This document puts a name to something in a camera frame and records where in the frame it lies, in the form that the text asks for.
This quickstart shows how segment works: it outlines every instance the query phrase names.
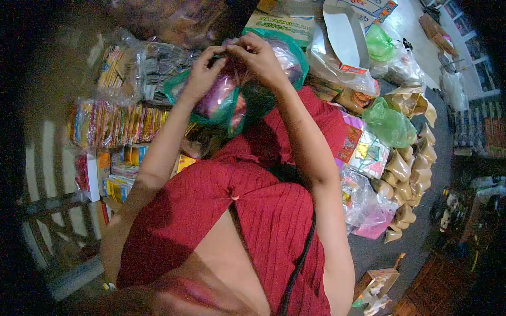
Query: light green plastic bag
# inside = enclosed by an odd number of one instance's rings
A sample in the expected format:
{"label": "light green plastic bag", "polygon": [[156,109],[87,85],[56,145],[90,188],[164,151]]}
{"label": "light green plastic bag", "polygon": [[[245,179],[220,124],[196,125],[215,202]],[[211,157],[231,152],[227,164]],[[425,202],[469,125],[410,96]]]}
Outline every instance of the light green plastic bag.
{"label": "light green plastic bag", "polygon": [[362,118],[371,132],[387,146],[405,148],[416,139],[416,129],[411,121],[404,114],[390,109],[382,97],[376,98]]}
{"label": "light green plastic bag", "polygon": [[387,62],[395,57],[394,44],[392,39],[383,31],[381,27],[372,24],[365,36],[367,50],[371,59]]}

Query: clear plastic bag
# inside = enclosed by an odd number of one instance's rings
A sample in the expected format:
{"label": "clear plastic bag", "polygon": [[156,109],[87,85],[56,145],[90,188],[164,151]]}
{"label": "clear plastic bag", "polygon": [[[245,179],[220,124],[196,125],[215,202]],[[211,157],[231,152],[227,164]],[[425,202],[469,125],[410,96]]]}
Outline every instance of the clear plastic bag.
{"label": "clear plastic bag", "polygon": [[[185,50],[168,43],[151,41],[147,43],[142,73],[145,78],[142,96],[154,105],[173,105],[182,91],[189,70],[202,51]],[[176,98],[169,98],[164,93],[166,81],[175,86],[171,92]]]}
{"label": "clear plastic bag", "polygon": [[341,170],[341,191],[346,224],[354,228],[385,223],[398,208],[396,203],[377,195],[365,176],[350,169]]}
{"label": "clear plastic bag", "polygon": [[392,39],[379,25],[373,23],[369,27],[367,35],[365,36],[365,42],[367,43],[367,50],[369,51],[371,62],[387,62],[395,57]]}
{"label": "clear plastic bag", "polygon": [[97,95],[108,97],[120,105],[141,99],[145,46],[128,30],[117,28],[105,37],[105,45],[97,74]]}
{"label": "clear plastic bag", "polygon": [[449,74],[443,71],[441,89],[445,102],[456,112],[469,109],[469,100],[464,92],[464,78],[462,73]]}
{"label": "clear plastic bag", "polygon": [[315,25],[307,56],[311,74],[372,97],[380,95],[378,82],[371,77],[369,70],[361,75],[339,69],[340,62],[328,41],[326,30],[323,31],[320,25]]}
{"label": "clear plastic bag", "polygon": [[376,79],[385,79],[399,86],[421,86],[423,92],[425,84],[425,73],[416,62],[413,52],[404,47],[404,44],[397,41],[394,45],[394,57],[386,62],[371,60],[369,68],[371,75]]}
{"label": "clear plastic bag", "polygon": [[404,148],[414,142],[416,129],[404,114],[392,110],[382,97],[376,98],[362,118],[368,128],[387,146]]}

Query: plastic bag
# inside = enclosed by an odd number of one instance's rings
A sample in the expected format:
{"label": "plastic bag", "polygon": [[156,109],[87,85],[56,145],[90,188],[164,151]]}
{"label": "plastic bag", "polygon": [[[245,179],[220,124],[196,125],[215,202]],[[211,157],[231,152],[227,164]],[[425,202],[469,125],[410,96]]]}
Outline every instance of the plastic bag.
{"label": "plastic bag", "polygon": [[377,195],[365,176],[350,169],[341,170],[341,190],[345,221],[355,228],[373,227],[388,218],[390,223],[398,208],[396,203]]}
{"label": "plastic bag", "polygon": [[[273,47],[281,68],[285,71],[295,89],[302,88],[309,64],[304,53],[290,36],[278,31],[263,29],[244,29],[263,37]],[[224,45],[238,39],[228,39]],[[177,94],[182,91],[186,78],[165,83],[167,99],[175,103]],[[260,85],[250,75],[242,61],[232,59],[220,73],[209,92],[197,104],[190,116],[192,122],[203,125],[217,125],[227,131],[232,138],[250,124],[268,114],[275,105],[272,92]]]}
{"label": "plastic bag", "polygon": [[83,149],[109,149],[151,141],[168,110],[145,104],[120,106],[113,101],[85,100],[69,113],[70,141]]}
{"label": "plastic bag", "polygon": [[308,46],[307,56],[311,74],[372,97],[380,95],[380,86],[371,77],[369,70],[361,75],[339,69],[340,62],[328,41],[326,30],[323,31],[320,25],[315,25],[313,42]]}
{"label": "plastic bag", "polygon": [[[193,61],[197,60],[202,51],[185,50],[167,43],[149,42],[142,64],[145,78],[142,96],[148,103],[155,105],[173,105],[188,77]],[[166,81],[174,86],[174,99],[167,99],[164,93]]]}
{"label": "plastic bag", "polygon": [[443,96],[445,102],[456,112],[469,110],[469,100],[464,91],[464,78],[462,73],[449,74],[443,71],[442,76]]}
{"label": "plastic bag", "polygon": [[387,62],[395,57],[394,44],[392,39],[381,27],[372,24],[365,36],[367,50],[372,61]]}
{"label": "plastic bag", "polygon": [[99,96],[108,96],[120,105],[130,105],[141,99],[143,75],[141,63],[145,47],[128,30],[117,28],[106,36],[97,74]]}
{"label": "plastic bag", "polygon": [[412,51],[397,41],[394,44],[394,52],[394,57],[389,61],[371,60],[371,76],[375,79],[383,78],[402,87],[421,86],[425,92],[425,73],[416,62]]}
{"label": "plastic bag", "polygon": [[105,1],[120,26],[138,38],[157,36],[182,48],[205,48],[219,44],[226,31],[225,0],[111,0]]}
{"label": "plastic bag", "polygon": [[404,148],[416,137],[416,129],[404,114],[388,107],[385,99],[376,98],[372,108],[365,110],[362,118],[369,129],[387,146]]}

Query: brown paper packet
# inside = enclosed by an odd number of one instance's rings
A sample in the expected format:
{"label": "brown paper packet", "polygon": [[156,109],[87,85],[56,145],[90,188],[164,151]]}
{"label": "brown paper packet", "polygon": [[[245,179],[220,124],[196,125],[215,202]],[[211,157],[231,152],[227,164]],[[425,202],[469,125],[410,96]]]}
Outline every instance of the brown paper packet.
{"label": "brown paper packet", "polygon": [[385,167],[386,170],[391,171],[394,176],[399,179],[401,182],[405,182],[409,179],[411,175],[411,169],[408,167],[407,163],[402,159],[401,155],[397,150],[393,151],[392,158],[388,162]]}
{"label": "brown paper packet", "polygon": [[394,195],[392,196],[392,201],[397,203],[399,206],[402,206],[402,205],[404,205],[404,203],[406,203],[406,199],[401,194],[401,192],[399,191],[398,188],[394,189]]}
{"label": "brown paper packet", "polygon": [[416,215],[413,213],[411,206],[404,204],[397,209],[395,219],[399,222],[412,224],[416,220]]}
{"label": "brown paper packet", "polygon": [[384,244],[389,243],[391,241],[397,240],[402,237],[402,231],[391,231],[387,229],[387,234],[385,235],[385,240],[383,241]]}
{"label": "brown paper packet", "polygon": [[399,87],[384,95],[388,105],[408,118],[423,114],[432,128],[438,117],[434,106],[423,96],[421,86]]}
{"label": "brown paper packet", "polygon": [[413,195],[413,199],[406,201],[406,204],[411,207],[417,207],[420,204],[421,197],[424,195],[425,192],[422,192],[421,195]]}
{"label": "brown paper packet", "polygon": [[409,170],[413,168],[414,164],[414,156],[410,156],[406,161],[406,164],[408,165]]}
{"label": "brown paper packet", "polygon": [[422,192],[425,192],[428,188],[431,187],[431,180],[429,179],[424,182],[416,182],[416,183],[410,184],[410,186],[411,186],[411,191],[413,192],[413,194],[420,195],[420,194],[422,194]]}
{"label": "brown paper packet", "polygon": [[386,183],[390,184],[392,186],[392,188],[395,187],[395,185],[397,184],[397,182],[399,181],[393,173],[391,173],[390,171],[385,171],[385,173],[383,174],[382,178],[381,178],[383,181],[385,181]]}
{"label": "brown paper packet", "polygon": [[416,182],[425,182],[430,180],[432,177],[432,171],[430,168],[427,169],[413,169],[411,170],[411,176],[409,177],[409,183],[413,184]]}
{"label": "brown paper packet", "polygon": [[404,161],[407,161],[409,157],[413,155],[413,147],[408,146],[405,148],[396,148]]}
{"label": "brown paper packet", "polygon": [[413,193],[411,192],[411,187],[409,186],[408,181],[400,182],[397,184],[396,188],[400,191],[404,200],[411,200],[413,197]]}
{"label": "brown paper packet", "polygon": [[412,170],[429,169],[430,167],[431,167],[431,164],[429,164],[429,162],[427,161],[427,158],[425,158],[425,156],[417,155],[414,160]]}
{"label": "brown paper packet", "polygon": [[434,146],[436,143],[436,138],[434,137],[434,134],[432,134],[431,129],[427,125],[427,123],[424,124],[424,127],[421,129],[420,134],[418,135],[420,137],[425,137],[431,146]]}
{"label": "brown paper packet", "polygon": [[429,140],[427,138],[421,138],[416,142],[416,146],[418,147],[418,154],[425,156],[427,158],[428,163],[433,164],[438,156],[434,151],[434,148],[429,144]]}
{"label": "brown paper packet", "polygon": [[380,180],[372,179],[371,185],[372,188],[376,191],[376,193],[383,195],[389,200],[394,195],[394,189],[392,188],[392,186],[381,179]]}

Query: gray floor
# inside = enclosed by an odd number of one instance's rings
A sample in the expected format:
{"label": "gray floor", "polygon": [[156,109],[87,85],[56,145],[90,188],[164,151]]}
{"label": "gray floor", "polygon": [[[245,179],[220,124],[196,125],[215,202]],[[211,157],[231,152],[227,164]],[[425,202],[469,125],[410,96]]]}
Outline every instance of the gray floor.
{"label": "gray floor", "polygon": [[[381,84],[382,95],[396,88],[385,81],[381,81]],[[388,244],[382,243],[382,237],[379,237],[377,240],[355,235],[348,237],[353,261],[355,262],[355,278],[357,282],[367,270],[392,267],[399,254],[402,252],[406,253],[400,264],[400,277],[388,292],[388,296],[393,299],[393,302],[389,303],[385,310],[380,310],[376,314],[377,316],[389,315],[391,309],[396,305],[398,299],[409,287],[425,263],[429,255],[425,243],[431,230],[429,222],[430,209],[435,199],[439,197],[443,189],[450,183],[453,140],[450,137],[450,130],[448,128],[447,106],[430,89],[427,89],[426,97],[434,105],[438,114],[434,129],[432,129],[436,137],[434,150],[438,155],[438,159],[432,166],[432,185],[425,192],[420,205],[413,209],[413,212],[416,214],[415,223],[411,224],[403,232],[401,239]],[[425,117],[420,115],[414,117],[412,123],[420,131],[425,121]],[[355,315],[363,315],[362,309],[352,308],[349,316]]]}

